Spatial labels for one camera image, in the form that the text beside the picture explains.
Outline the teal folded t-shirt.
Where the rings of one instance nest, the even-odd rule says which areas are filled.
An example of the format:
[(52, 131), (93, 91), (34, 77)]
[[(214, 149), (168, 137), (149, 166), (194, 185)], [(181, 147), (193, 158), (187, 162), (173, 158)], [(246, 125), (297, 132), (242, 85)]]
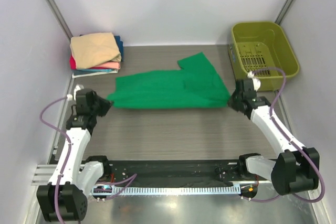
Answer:
[(118, 73), (121, 67), (121, 62), (124, 61), (124, 46), (123, 41), (119, 35), (114, 35), (116, 44), (118, 46), (121, 60), (120, 61), (108, 61), (101, 65), (89, 68), (89, 69), (77, 69), (76, 62), (73, 56), (70, 56), (69, 64), (70, 68), (72, 69), (72, 77), (79, 78), (79, 77), (88, 77), (88, 76), (98, 76), (103, 74), (111, 74), (111, 73)]

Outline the left aluminium corner post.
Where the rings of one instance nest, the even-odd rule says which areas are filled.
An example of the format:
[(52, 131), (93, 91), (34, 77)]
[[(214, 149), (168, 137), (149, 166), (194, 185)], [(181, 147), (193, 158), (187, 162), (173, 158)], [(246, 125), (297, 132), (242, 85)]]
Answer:
[(49, 6), (51, 12), (53, 13), (54, 17), (56, 18), (58, 24), (60, 25), (61, 29), (67, 36), (67, 38), (70, 40), (72, 37), (72, 32), (70, 31), (70, 28), (68, 27), (60, 9), (58, 8), (55, 0), (45, 0), (47, 5)]

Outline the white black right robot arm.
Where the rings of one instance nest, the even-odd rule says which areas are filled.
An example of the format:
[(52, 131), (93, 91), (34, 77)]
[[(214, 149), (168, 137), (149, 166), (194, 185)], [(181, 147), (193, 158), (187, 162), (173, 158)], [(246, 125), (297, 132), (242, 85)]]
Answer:
[(236, 172), (248, 180), (257, 175), (271, 181), (279, 195), (317, 189), (320, 184), (318, 151), (307, 148), (284, 126), (265, 97), (257, 95), (257, 78), (239, 79), (228, 100), (228, 106), (247, 116), (264, 134), (277, 159), (272, 161), (259, 153), (241, 155)]

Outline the olive green plastic basket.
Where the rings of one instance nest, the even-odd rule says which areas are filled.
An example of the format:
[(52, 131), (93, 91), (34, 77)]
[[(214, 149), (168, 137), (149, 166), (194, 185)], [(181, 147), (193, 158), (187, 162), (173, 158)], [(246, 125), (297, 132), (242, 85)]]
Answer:
[(300, 70), (283, 29), (272, 22), (243, 22), (231, 28), (228, 53), (236, 80), (267, 67), (282, 69), (289, 81)]

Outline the magenta folded t-shirt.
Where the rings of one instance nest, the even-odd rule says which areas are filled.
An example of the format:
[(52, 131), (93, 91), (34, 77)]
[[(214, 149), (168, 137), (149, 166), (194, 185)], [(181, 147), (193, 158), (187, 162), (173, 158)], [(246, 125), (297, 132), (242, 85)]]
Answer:
[(69, 64), (70, 64), (70, 68), (72, 70), (76, 70), (76, 61), (74, 60), (73, 56), (71, 55), (70, 56), (70, 59), (69, 59)]

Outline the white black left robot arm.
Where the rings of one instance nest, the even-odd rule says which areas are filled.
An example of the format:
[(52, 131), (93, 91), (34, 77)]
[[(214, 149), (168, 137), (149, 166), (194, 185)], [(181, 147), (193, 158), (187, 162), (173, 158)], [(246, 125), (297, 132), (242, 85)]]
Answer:
[(88, 88), (75, 88), (65, 99), (74, 100), (76, 109), (76, 114), (67, 120), (65, 131), (42, 121), (66, 139), (55, 171), (48, 183), (37, 189), (37, 200), (47, 222), (82, 221), (95, 183), (106, 182), (111, 177), (106, 156), (92, 156), (84, 166), (81, 162), (97, 117), (105, 116), (112, 103)]

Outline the green t-shirt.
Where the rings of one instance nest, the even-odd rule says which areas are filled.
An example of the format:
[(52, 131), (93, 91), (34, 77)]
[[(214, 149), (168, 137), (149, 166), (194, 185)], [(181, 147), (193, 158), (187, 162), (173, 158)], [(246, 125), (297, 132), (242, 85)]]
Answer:
[(230, 93), (203, 52), (181, 59), (178, 70), (153, 70), (116, 78), (107, 96), (123, 109), (223, 108)]

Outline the beige folded t-shirt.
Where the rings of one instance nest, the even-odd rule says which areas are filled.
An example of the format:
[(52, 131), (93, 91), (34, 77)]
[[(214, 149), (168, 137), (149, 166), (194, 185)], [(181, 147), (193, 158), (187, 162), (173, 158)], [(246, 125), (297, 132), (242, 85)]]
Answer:
[(113, 33), (72, 37), (70, 50), (77, 69), (89, 69), (108, 61), (121, 62), (121, 52)]

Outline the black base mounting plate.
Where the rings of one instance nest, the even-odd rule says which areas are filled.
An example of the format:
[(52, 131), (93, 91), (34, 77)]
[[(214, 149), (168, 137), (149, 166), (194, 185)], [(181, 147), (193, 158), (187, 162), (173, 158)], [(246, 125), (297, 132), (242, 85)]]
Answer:
[(236, 159), (111, 161), (114, 180), (136, 174), (132, 187), (209, 188), (231, 184), (257, 185), (260, 178), (241, 175)]

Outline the pink folded t-shirt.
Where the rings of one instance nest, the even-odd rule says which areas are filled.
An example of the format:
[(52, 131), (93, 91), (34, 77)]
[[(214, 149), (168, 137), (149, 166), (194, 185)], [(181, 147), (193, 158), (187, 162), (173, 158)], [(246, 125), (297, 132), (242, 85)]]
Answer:
[(95, 69), (120, 69), (120, 62), (118, 61), (107, 61), (100, 65), (94, 66)]

